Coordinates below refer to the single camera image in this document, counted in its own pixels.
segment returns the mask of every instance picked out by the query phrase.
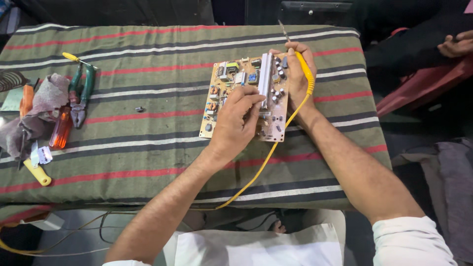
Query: striped table cover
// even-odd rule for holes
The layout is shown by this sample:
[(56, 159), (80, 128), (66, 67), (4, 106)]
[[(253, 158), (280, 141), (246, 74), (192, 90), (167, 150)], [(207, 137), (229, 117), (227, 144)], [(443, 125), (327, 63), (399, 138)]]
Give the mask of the striped table cover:
[[(358, 33), (331, 26), (286, 28), (292, 40), (314, 52), (317, 108), (390, 167)], [(0, 69), (28, 78), (54, 72), (70, 78), (77, 65), (61, 56), (69, 52), (101, 71), (84, 126), (72, 130), (66, 148), (54, 151), (44, 166), (54, 180), (50, 186), (41, 187), (25, 167), (17, 172), (16, 162), (3, 154), (0, 219), (16, 214), (14, 205), (21, 212), (34, 204), (54, 209), (145, 204), (209, 143), (198, 130), (213, 64), (284, 50), (285, 42), (279, 26), (19, 29), (0, 54)], [(0, 103), (6, 95), (0, 94)], [(146, 111), (136, 113), (139, 106)], [(210, 179), (194, 206), (226, 201), (254, 176), (271, 146), (251, 142)], [(349, 202), (316, 147), (293, 124), (258, 180), (231, 205), (345, 208)]]

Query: white sleeve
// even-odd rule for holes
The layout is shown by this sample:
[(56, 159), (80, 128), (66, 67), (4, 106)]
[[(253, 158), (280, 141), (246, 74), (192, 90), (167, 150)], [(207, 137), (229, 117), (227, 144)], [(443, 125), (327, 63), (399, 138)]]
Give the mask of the white sleeve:
[(374, 266), (456, 266), (452, 252), (429, 217), (400, 217), (373, 225)]
[(117, 260), (103, 264), (102, 266), (151, 266), (136, 260)]

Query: forearm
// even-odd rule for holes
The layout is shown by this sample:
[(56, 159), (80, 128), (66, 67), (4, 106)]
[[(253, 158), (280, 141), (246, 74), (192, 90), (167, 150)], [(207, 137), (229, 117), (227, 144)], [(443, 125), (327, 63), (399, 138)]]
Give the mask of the forearm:
[(212, 160), (211, 151), (205, 149), (180, 176), (146, 204), (108, 251), (105, 262), (133, 259), (153, 264), (197, 193), (223, 166)]
[(300, 113), (299, 123), (319, 148), (351, 204), (372, 224), (425, 215), (392, 171), (345, 137), (318, 110)]

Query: pliers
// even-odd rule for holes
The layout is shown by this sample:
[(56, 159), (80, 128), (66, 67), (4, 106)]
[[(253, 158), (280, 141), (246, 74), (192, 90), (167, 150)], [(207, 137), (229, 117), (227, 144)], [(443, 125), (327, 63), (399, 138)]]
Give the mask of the pliers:
[(79, 63), (78, 69), (69, 84), (70, 116), (75, 128), (80, 128), (85, 120), (87, 101), (94, 90), (96, 70), (93, 65), (86, 64), (86, 81), (82, 93), (78, 90), (80, 77), (82, 76), (82, 63)]

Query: man's left hand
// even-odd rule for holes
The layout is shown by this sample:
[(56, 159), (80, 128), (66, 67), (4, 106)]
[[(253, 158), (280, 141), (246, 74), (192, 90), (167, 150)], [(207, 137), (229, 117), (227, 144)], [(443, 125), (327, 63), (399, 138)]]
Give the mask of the man's left hand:
[(473, 30), (459, 33), (455, 40), (453, 36), (445, 37), (445, 42), (437, 45), (440, 53), (446, 57), (455, 58), (473, 53)]
[(260, 105), (265, 99), (253, 86), (237, 87), (228, 96), (208, 146), (222, 165), (233, 160), (254, 137)]

